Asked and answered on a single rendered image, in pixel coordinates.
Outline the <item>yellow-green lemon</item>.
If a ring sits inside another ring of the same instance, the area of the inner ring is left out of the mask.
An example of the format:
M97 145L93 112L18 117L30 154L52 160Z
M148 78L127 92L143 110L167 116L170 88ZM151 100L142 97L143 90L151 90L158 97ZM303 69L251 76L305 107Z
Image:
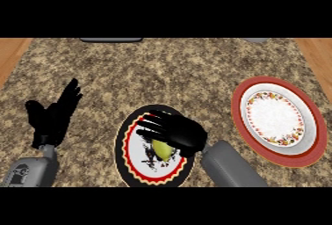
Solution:
M168 158L173 155L174 148L170 147L164 142L152 140L152 148L156 156L162 159L164 162L168 161Z

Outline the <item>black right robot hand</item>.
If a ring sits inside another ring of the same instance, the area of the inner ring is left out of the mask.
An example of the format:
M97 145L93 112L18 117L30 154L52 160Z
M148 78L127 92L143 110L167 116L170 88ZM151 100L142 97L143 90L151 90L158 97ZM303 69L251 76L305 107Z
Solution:
M208 132L196 121L183 115L151 110L143 120L137 121L137 125L143 129L139 129L136 133L179 149L182 157L190 158L204 150Z

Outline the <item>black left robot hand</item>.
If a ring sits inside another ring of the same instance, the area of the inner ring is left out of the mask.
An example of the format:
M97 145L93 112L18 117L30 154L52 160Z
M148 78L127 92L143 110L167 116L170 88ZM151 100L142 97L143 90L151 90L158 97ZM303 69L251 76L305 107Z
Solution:
M31 147L38 149L43 145L58 147L64 141L69 126L69 118L77 109L83 94L78 80L71 79L56 103L44 107L35 100L25 103L28 124L34 128Z

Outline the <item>dark grey flat appliance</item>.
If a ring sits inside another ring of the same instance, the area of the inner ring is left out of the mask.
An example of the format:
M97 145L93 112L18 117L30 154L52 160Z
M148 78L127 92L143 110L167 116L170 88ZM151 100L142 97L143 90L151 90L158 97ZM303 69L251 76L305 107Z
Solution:
M90 43L133 43L140 42L143 38L80 38L80 40Z

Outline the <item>red-rimmed floral white plate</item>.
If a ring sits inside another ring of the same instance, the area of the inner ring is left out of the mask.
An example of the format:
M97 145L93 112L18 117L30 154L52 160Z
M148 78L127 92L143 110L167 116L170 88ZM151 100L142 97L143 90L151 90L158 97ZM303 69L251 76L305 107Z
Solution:
M285 80L257 76L238 86L230 113L255 153L283 167L314 164L326 151L326 123L316 104Z

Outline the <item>black red-rimmed plate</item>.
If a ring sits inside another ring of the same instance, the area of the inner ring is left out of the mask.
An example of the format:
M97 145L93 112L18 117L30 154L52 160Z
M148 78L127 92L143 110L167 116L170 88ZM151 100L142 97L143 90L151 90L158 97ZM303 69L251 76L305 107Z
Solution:
M130 187L179 187L190 174L195 158L180 156L180 150L173 149L168 160L155 154L152 141L136 133L143 129L137 121L151 110L180 115L167 105L145 105L125 118L115 138L114 158L117 170L124 183Z

